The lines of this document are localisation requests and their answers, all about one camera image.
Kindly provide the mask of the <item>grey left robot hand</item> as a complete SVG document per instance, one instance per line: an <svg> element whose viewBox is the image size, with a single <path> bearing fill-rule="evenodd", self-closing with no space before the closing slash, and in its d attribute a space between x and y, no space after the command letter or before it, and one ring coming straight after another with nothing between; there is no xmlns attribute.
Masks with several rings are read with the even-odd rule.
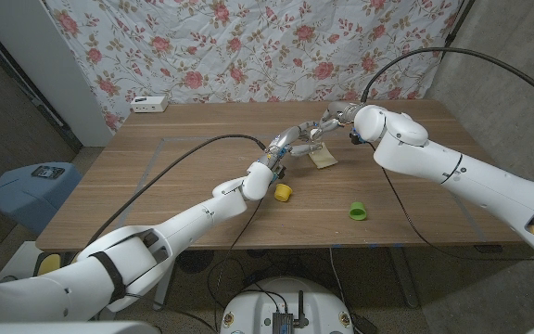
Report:
<svg viewBox="0 0 534 334"><path fill-rule="evenodd" d="M287 128L272 140L258 162L273 171L286 154L301 157L322 149L322 143L311 140L311 130L315 126L316 122L303 122Z"/></svg>

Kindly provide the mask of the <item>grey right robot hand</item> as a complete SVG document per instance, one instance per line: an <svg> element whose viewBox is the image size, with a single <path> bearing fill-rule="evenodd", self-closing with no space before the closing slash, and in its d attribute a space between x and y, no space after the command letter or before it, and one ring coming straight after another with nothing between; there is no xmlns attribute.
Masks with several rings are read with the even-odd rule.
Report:
<svg viewBox="0 0 534 334"><path fill-rule="evenodd" d="M320 121L311 130L311 140L319 140L325 133L344 127L354 122L357 112L362 105L345 101L334 101L328 104Z"/></svg>

